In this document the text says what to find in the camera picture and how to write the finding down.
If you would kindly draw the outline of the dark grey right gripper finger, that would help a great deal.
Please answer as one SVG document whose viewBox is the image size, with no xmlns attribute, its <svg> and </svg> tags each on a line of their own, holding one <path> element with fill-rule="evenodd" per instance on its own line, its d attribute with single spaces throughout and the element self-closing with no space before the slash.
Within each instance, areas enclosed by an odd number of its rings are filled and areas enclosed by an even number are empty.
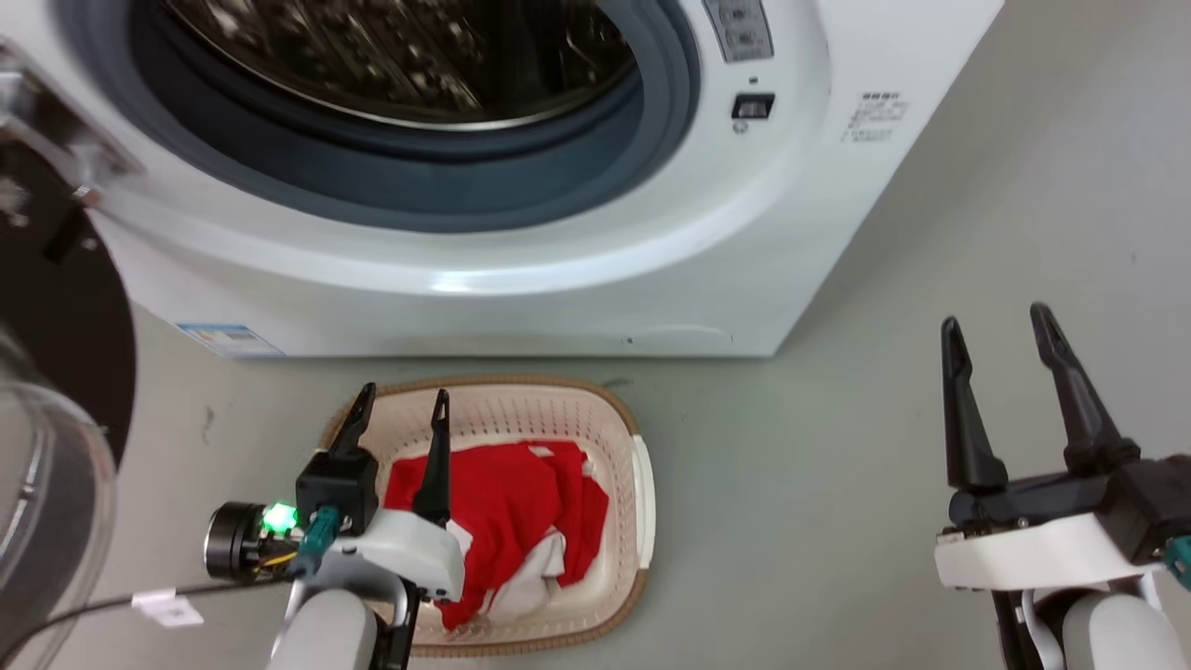
<svg viewBox="0 0 1191 670">
<path fill-rule="evenodd" d="M 1039 361 L 1050 370 L 1064 417 L 1067 437 L 1064 462 L 1068 474 L 1100 476 L 1123 463 L 1139 461 L 1140 447 L 1120 433 L 1050 306 L 1033 302 L 1029 317 Z"/>
<path fill-rule="evenodd" d="M 941 324 L 941 357 L 947 483 L 958 491 L 1002 491 L 1009 483 L 1008 467 L 991 449 L 971 389 L 969 347 L 956 317 Z"/>
</svg>

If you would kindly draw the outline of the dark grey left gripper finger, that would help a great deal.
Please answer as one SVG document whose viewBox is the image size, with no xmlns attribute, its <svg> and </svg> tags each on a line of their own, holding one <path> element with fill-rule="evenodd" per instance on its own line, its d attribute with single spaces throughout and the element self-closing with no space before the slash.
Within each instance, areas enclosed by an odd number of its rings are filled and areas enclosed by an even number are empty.
<svg viewBox="0 0 1191 670">
<path fill-rule="evenodd" d="M 328 446 L 328 456 L 331 459 L 354 459 L 361 452 L 360 438 L 368 428 L 373 406 L 376 397 L 375 382 L 367 382 L 362 386 L 353 406 L 347 411 L 347 415 L 339 425 L 339 432 L 332 438 Z"/>
<path fill-rule="evenodd" d="M 435 395 L 430 447 L 422 471 L 420 487 L 412 500 L 412 512 L 422 520 L 434 522 L 438 527 L 445 527 L 451 519 L 449 408 L 449 392 L 443 387 Z"/>
</svg>

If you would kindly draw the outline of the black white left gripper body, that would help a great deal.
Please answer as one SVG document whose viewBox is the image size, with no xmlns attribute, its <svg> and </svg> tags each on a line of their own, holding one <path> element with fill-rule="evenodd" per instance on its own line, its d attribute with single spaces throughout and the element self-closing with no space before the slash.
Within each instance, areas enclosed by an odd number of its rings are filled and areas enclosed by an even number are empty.
<svg viewBox="0 0 1191 670">
<path fill-rule="evenodd" d="M 283 581 L 308 594 L 344 589 L 361 597 L 461 597 L 463 558 L 445 527 L 412 508 L 381 508 L 379 465 L 314 453 L 295 483 L 294 505 L 227 502 L 208 522 L 208 577 L 233 583 Z"/>
</svg>

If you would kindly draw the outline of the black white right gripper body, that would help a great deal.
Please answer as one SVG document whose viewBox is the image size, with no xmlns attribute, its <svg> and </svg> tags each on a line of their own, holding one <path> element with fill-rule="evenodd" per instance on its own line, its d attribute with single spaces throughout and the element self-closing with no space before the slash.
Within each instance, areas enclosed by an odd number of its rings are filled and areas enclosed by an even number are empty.
<svg viewBox="0 0 1191 670">
<path fill-rule="evenodd" d="M 943 540 L 934 561 L 947 588 L 986 591 L 1081 588 L 1162 566 L 1187 571 L 1187 455 L 1125 463 L 1089 512 Z"/>
</svg>

